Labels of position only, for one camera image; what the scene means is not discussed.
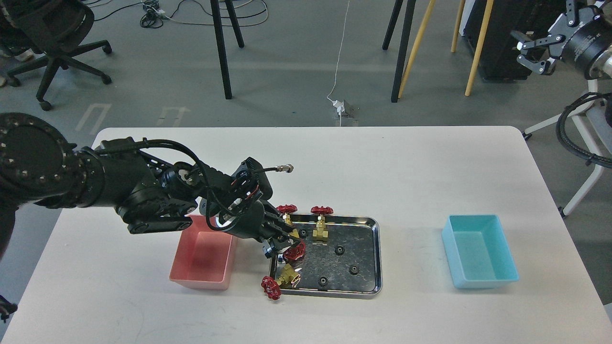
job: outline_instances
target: black table leg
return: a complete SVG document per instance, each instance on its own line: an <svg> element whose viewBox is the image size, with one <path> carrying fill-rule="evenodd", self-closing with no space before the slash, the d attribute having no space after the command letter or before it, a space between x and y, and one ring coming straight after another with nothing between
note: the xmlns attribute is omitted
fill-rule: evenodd
<svg viewBox="0 0 612 344"><path fill-rule="evenodd" d="M230 71L228 69L228 59L225 54L225 41L223 40L223 25L221 23L221 11L219 0L211 0L212 22L215 26L215 36L217 38L217 50L219 52L219 64L221 65L221 77L223 78L223 90L225 99L231 99Z"/></svg>
<svg viewBox="0 0 612 344"><path fill-rule="evenodd" d="M397 56L397 65L395 66L395 78L393 80L393 91L391 92L392 103L397 103L397 99L400 95L401 75L404 72L406 52L408 51L408 39L410 38L410 27L412 26L412 17L414 16L414 5L416 2L416 0L408 0L408 3L406 4L404 27L401 30L400 53Z"/></svg>
<svg viewBox="0 0 612 344"><path fill-rule="evenodd" d="M395 0L393 12L391 12L391 19L389 20L389 26L387 27L387 33L385 34L384 42L382 43L383 50L389 49L389 42L391 42L391 36L393 36L393 30L395 29L397 18L400 16L401 5L403 3L404 0Z"/></svg>
<svg viewBox="0 0 612 344"><path fill-rule="evenodd" d="M238 47L244 48L244 41L242 40L242 33L240 32L240 26L238 25L238 18L236 17L236 11L234 10L233 0L225 0L225 7L228 9L229 20L231 20L232 28L238 41Z"/></svg>

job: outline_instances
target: pink bin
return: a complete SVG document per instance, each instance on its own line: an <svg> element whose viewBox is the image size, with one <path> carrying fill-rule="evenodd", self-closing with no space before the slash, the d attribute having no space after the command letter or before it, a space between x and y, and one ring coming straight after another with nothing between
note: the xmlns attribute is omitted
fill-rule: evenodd
<svg viewBox="0 0 612 344"><path fill-rule="evenodd" d="M203 216L181 233L170 280L193 289L226 290L230 285L238 238L214 231Z"/></svg>

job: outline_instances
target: white table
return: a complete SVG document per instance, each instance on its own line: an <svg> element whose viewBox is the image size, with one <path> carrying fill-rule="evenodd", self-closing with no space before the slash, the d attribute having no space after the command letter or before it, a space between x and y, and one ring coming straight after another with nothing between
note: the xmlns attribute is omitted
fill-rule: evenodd
<svg viewBox="0 0 612 344"><path fill-rule="evenodd" d="M3 344L611 343L612 324L521 133L511 127L106 129L180 141L226 173L252 156L271 202L331 206L380 224L371 300L283 296L259 283L261 245L241 240L227 291L168 281L179 233L128 234L110 208L64 210ZM185 160L152 150L163 159ZM521 280L453 287L449 214L497 214Z"/></svg>

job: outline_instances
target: person's shoe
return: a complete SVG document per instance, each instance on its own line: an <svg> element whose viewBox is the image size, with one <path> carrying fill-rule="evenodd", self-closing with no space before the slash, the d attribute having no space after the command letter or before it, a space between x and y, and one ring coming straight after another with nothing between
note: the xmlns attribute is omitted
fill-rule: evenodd
<svg viewBox="0 0 612 344"><path fill-rule="evenodd" d="M34 57L34 52L32 51L32 49L28 49L22 52L21 54L15 56L15 59L19 62L25 62L33 57Z"/></svg>

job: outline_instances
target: red valve handle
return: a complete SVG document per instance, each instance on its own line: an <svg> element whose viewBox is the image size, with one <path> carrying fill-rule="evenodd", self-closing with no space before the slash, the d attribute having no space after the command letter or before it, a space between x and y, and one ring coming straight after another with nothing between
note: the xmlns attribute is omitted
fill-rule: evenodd
<svg viewBox="0 0 612 344"><path fill-rule="evenodd" d="M306 253L306 244L304 244L303 240L300 240L300 243L295 247L288 248L283 253L283 258L287 261L294 261L302 258Z"/></svg>
<svg viewBox="0 0 612 344"><path fill-rule="evenodd" d="M277 206L276 210L282 214L291 214L292 212L297 211L297 207L293 204L285 204L284 206Z"/></svg>
<svg viewBox="0 0 612 344"><path fill-rule="evenodd" d="M272 277L265 276L261 280L261 286L264 288L264 291L268 295L269 299L278 300L280 298L280 287Z"/></svg>
<svg viewBox="0 0 612 344"><path fill-rule="evenodd" d="M313 214L317 214L317 215L329 215L333 213L334 210L330 207L320 206L320 207L312 207L312 209L310 209L310 212Z"/></svg>

